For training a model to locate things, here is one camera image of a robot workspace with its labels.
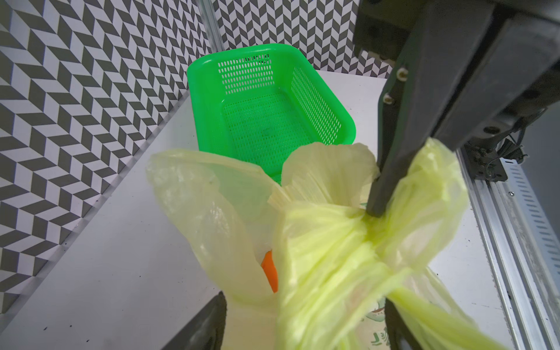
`carrot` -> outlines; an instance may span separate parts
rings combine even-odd
[[[268,283],[272,287],[274,293],[278,292],[278,272],[276,272],[276,267],[274,266],[274,261],[272,261],[272,251],[269,250],[265,255],[263,262],[260,265],[264,274],[267,275]]]

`metal screw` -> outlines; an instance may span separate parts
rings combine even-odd
[[[407,81],[408,79],[408,69],[404,67],[400,67],[399,70],[396,72],[396,78],[402,82]]]
[[[383,103],[386,105],[392,105],[393,103],[395,103],[395,99],[391,97],[391,95],[389,94],[384,94],[383,95]]]

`yellow plastic bag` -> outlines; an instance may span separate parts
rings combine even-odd
[[[467,204],[454,154],[429,139],[381,218],[363,203],[379,171],[361,144],[297,149],[283,187],[252,164],[168,151],[148,178],[228,303],[222,349],[360,349],[354,328],[378,299],[424,350],[500,349],[427,268]],[[260,268],[273,250],[278,293]]]

